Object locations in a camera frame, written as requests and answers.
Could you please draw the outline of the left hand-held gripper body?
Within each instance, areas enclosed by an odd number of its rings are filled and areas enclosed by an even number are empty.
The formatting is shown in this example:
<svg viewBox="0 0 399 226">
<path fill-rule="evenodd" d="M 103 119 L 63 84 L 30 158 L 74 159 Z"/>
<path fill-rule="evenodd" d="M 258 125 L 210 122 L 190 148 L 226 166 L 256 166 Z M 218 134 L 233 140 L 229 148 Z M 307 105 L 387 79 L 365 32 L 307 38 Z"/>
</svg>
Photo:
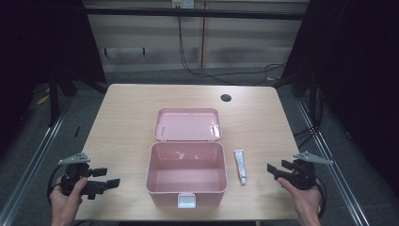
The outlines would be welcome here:
<svg viewBox="0 0 399 226">
<path fill-rule="evenodd" d="M 89 178 L 94 170 L 89 166 L 90 159 L 85 153 L 78 153 L 58 162 L 59 166 L 66 166 L 61 177 L 61 189 L 65 196 L 69 196 L 75 184 L 83 177 Z M 81 191 L 81 195 L 87 195 L 89 200 L 94 200 L 98 194 L 107 190 L 106 182 L 88 181 Z"/>
</svg>

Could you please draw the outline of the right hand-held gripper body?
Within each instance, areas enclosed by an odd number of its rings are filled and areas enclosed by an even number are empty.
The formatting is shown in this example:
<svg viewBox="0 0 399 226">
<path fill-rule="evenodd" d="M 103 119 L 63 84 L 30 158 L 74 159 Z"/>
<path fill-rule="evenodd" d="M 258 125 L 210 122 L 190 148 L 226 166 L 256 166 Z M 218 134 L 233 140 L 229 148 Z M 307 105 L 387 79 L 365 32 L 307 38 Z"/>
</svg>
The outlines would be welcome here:
<svg viewBox="0 0 399 226">
<path fill-rule="evenodd" d="M 292 163 L 295 168 L 293 170 L 282 170 L 283 175 L 280 178 L 286 179 L 300 190 L 308 190 L 316 186 L 315 164 L 334 164 L 332 160 L 327 160 L 309 152 L 297 153 L 294 158 L 295 160 Z"/>
</svg>

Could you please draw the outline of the white ointment tube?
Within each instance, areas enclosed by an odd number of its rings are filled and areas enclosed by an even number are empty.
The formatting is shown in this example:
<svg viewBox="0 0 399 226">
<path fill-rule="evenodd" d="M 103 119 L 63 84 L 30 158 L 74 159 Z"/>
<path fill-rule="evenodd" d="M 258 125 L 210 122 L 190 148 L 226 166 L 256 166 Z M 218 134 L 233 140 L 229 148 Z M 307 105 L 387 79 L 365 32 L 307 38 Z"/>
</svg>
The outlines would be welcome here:
<svg viewBox="0 0 399 226">
<path fill-rule="evenodd" d="M 244 151 L 235 150 L 234 157 L 238 168 L 240 183 L 244 186 L 247 183 L 247 172 L 245 168 Z"/>
</svg>

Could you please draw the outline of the pink plastic storage box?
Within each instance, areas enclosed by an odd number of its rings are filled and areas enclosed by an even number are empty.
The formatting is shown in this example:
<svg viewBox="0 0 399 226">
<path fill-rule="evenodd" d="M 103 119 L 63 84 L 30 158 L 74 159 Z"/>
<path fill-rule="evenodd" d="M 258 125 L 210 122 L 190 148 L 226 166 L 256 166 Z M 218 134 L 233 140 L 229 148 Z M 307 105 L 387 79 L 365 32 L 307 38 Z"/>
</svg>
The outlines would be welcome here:
<svg viewBox="0 0 399 226">
<path fill-rule="evenodd" d="M 146 188 L 158 206 L 217 206 L 228 187 L 218 112 L 163 108 L 154 128 Z"/>
</svg>

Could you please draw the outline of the person's right hand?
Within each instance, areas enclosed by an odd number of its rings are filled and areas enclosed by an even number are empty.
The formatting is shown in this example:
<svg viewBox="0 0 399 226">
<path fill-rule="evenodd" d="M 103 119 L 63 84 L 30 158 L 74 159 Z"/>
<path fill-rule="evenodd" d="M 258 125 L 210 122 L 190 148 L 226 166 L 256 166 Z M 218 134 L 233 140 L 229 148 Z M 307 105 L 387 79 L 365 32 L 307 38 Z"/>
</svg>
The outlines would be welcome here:
<svg viewBox="0 0 399 226">
<path fill-rule="evenodd" d="M 321 194 L 318 188 L 314 186 L 308 190 L 300 190 L 284 178 L 279 178 L 278 182 L 292 197 L 299 225 L 321 226 L 318 217 Z"/>
</svg>

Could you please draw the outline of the person's left hand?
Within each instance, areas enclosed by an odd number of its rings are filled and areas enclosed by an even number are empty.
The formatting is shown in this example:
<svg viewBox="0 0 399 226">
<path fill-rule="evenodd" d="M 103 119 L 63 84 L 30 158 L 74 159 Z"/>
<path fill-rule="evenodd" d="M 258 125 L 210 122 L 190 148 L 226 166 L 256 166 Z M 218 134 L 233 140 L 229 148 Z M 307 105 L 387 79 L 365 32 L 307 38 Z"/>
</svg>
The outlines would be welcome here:
<svg viewBox="0 0 399 226">
<path fill-rule="evenodd" d="M 82 203 L 81 191 L 86 186 L 88 179 L 81 178 L 74 186 L 72 193 L 65 196 L 61 186 L 57 185 L 50 194 L 52 209 L 51 226 L 73 226 L 75 217 Z"/>
</svg>

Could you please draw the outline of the black metal stand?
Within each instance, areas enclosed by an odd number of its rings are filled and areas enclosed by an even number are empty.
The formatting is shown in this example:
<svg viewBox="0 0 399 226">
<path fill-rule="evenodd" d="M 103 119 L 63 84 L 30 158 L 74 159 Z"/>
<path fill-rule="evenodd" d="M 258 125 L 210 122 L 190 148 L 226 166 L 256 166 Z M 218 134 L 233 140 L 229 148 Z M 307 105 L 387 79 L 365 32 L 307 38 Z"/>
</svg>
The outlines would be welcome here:
<svg viewBox="0 0 399 226">
<path fill-rule="evenodd" d="M 73 83 L 72 76 L 66 71 L 53 70 L 50 73 L 49 81 L 49 97 L 50 97 L 50 109 L 51 118 L 49 126 L 52 127 L 59 115 L 59 101 L 58 101 L 58 90 L 61 89 L 63 94 L 67 97 L 73 97 L 77 93 L 77 89 Z"/>
</svg>

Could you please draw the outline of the black curtain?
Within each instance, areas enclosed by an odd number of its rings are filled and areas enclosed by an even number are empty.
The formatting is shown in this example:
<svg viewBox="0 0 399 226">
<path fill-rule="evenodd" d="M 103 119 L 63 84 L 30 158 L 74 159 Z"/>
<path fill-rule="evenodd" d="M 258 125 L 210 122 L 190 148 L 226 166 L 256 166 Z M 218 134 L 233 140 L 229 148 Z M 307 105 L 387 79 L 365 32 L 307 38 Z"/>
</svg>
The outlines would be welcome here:
<svg viewBox="0 0 399 226">
<path fill-rule="evenodd" d="M 36 85 L 105 81 L 83 0 L 0 0 L 0 155 Z"/>
<path fill-rule="evenodd" d="M 399 0 L 309 0 L 283 76 L 316 82 L 399 198 Z"/>
</svg>

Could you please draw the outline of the metal floor rail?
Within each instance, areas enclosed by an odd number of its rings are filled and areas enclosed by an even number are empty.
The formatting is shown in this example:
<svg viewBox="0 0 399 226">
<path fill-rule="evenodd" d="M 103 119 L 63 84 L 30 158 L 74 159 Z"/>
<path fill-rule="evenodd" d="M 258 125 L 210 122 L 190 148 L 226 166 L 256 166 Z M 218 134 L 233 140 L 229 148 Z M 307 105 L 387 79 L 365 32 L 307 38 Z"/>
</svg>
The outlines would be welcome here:
<svg viewBox="0 0 399 226">
<path fill-rule="evenodd" d="M 69 110 L 73 98 L 69 97 L 65 101 L 65 105 L 62 107 L 61 112 L 56 117 L 55 121 L 47 127 L 46 133 L 40 142 L 40 145 L 36 149 L 35 154 L 31 158 L 29 164 L 25 167 L 25 171 L 18 184 L 14 188 L 10 197 L 4 205 L 4 208 L 0 212 L 0 226 L 11 226 L 12 221 L 15 219 L 22 202 L 26 196 L 28 189 L 31 187 L 31 183 L 36 177 L 38 170 L 43 162 L 43 159 L 48 154 L 49 149 L 61 127 L 66 112 Z"/>
<path fill-rule="evenodd" d="M 371 226 L 369 220 L 367 219 L 365 213 L 360 206 L 358 199 L 354 195 L 352 189 L 347 183 L 343 176 L 343 173 L 339 165 L 333 159 L 333 154 L 327 145 L 322 133 L 315 129 L 315 125 L 311 119 L 310 111 L 303 100 L 297 101 L 298 108 L 307 124 L 308 128 L 311 130 L 311 138 L 314 140 L 321 156 L 326 160 L 331 161 L 331 164 L 327 164 L 327 168 L 331 174 L 334 184 L 338 188 L 343 201 L 357 226 Z"/>
</svg>

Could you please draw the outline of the black horizontal frame bar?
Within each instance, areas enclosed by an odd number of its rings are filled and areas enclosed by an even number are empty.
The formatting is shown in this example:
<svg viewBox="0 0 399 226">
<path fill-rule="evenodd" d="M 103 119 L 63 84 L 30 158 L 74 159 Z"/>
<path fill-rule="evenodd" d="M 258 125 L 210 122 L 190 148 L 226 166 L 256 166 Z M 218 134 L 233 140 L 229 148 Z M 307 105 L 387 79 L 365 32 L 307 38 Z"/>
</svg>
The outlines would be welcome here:
<svg viewBox="0 0 399 226">
<path fill-rule="evenodd" d="M 306 13 L 235 11 L 213 9 L 178 9 L 178 8 L 106 8 L 85 7 L 86 14 L 96 15 L 132 15 L 132 16 L 171 16 L 202 18 L 234 18 L 302 21 L 308 18 Z"/>
</svg>

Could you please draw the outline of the white wall outlet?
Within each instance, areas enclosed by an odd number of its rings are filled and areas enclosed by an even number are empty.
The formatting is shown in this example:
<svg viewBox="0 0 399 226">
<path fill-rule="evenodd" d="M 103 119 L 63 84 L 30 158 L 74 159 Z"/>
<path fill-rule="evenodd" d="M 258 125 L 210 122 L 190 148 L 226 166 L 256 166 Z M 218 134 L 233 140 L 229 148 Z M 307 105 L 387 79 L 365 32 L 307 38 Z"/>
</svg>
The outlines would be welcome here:
<svg viewBox="0 0 399 226">
<path fill-rule="evenodd" d="M 195 1 L 194 0 L 171 0 L 171 5 L 173 8 L 194 9 Z"/>
</svg>

